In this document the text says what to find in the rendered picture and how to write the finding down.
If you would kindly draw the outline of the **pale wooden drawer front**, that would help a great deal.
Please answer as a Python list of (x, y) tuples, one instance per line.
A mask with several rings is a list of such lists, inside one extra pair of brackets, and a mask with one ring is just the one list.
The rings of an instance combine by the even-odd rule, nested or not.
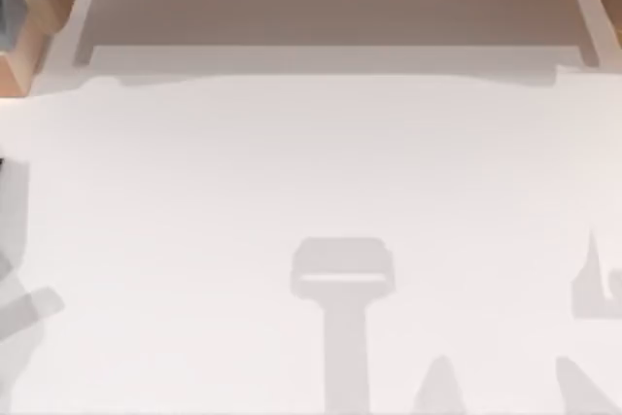
[(28, 94), (51, 36), (75, 0), (0, 0), (0, 98)]

